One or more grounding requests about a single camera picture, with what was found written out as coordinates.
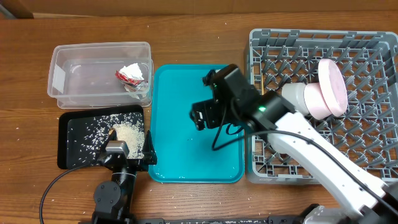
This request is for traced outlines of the pink plate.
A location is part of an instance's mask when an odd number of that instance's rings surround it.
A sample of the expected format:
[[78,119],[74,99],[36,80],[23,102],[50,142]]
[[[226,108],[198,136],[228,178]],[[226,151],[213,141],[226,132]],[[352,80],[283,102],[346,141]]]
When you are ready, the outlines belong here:
[[321,59],[318,63],[318,82],[328,109],[334,116],[343,115],[348,107],[344,78],[336,63]]

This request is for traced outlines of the rice food scraps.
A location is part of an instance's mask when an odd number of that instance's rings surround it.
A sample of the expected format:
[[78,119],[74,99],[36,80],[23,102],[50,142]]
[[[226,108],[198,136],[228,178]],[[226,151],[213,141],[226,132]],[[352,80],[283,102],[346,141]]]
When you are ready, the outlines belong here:
[[110,129],[117,132],[117,140],[125,141],[129,159],[142,159],[144,145],[144,115],[139,112],[118,113],[73,119],[67,128],[67,157],[72,166],[95,160]]

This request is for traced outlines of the wooden chopstick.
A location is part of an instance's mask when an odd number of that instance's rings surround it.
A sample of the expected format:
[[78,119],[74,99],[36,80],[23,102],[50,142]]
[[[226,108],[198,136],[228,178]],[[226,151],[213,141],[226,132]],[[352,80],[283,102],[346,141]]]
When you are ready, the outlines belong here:
[[265,93],[264,90],[264,75],[261,75],[261,95]]

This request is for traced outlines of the white napkin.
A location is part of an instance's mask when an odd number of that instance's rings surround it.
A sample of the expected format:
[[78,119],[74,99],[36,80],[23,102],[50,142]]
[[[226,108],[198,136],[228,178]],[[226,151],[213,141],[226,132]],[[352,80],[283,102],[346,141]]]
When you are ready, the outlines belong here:
[[124,66],[122,69],[120,69],[119,73],[127,79],[133,79],[133,80],[144,79],[138,63],[131,64],[127,67]]

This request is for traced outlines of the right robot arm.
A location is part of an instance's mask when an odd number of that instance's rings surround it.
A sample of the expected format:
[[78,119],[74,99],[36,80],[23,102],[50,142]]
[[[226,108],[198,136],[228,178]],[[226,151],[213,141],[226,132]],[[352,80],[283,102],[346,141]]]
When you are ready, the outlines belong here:
[[213,97],[192,105],[197,130],[233,124],[244,130],[243,139],[259,136],[302,165],[340,205],[331,213],[314,205],[298,223],[397,223],[397,186],[349,160],[281,95],[260,95],[235,64],[210,70],[202,81]]

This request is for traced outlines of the pink bowl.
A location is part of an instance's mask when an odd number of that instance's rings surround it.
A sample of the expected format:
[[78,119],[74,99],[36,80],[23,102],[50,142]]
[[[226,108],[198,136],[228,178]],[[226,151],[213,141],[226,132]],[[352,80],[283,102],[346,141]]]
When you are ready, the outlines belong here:
[[309,83],[304,89],[304,100],[308,112],[315,119],[323,119],[331,115],[326,105],[319,83]]

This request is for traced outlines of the red snack wrapper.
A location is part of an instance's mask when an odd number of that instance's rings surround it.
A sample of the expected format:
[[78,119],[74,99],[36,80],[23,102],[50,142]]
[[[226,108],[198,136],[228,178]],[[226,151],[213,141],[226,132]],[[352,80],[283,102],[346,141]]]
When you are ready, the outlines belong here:
[[149,83],[143,80],[133,80],[127,79],[122,76],[119,71],[115,73],[116,78],[124,85],[124,88],[127,92],[135,93],[136,95],[133,98],[145,98],[147,96],[146,91],[149,88]]

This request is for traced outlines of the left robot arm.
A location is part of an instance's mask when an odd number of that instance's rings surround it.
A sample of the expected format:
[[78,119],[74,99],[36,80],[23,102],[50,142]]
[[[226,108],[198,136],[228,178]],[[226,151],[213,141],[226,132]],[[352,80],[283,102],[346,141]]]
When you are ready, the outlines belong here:
[[91,222],[137,223],[130,212],[136,175],[147,172],[150,165],[156,165],[157,156],[152,143],[151,132],[147,132],[142,148],[142,159],[129,159],[129,149],[125,141],[117,140],[117,132],[112,129],[107,140],[100,147],[97,158],[99,165],[112,171],[111,180],[100,183],[94,192],[95,210]]

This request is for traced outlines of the grey bowl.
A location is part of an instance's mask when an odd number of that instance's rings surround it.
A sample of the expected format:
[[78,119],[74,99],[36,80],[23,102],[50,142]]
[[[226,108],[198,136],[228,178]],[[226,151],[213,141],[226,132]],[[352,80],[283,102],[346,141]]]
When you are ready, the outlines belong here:
[[282,96],[293,104],[297,111],[303,115],[308,115],[309,110],[304,98],[305,87],[306,84],[304,83],[286,83],[282,87]]

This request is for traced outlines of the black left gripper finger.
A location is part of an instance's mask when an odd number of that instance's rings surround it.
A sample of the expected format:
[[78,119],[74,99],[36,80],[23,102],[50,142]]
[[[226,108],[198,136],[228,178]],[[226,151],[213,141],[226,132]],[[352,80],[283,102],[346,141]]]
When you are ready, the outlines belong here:
[[104,154],[104,153],[112,153],[116,152],[115,146],[114,146],[114,141],[117,140],[117,132],[115,129],[110,129],[108,133],[108,138],[105,140],[105,142],[101,145],[99,149],[99,154]]
[[157,164],[157,156],[155,153],[154,145],[152,142],[152,135],[150,131],[146,133],[142,153],[144,155],[143,160],[146,164],[149,165]]

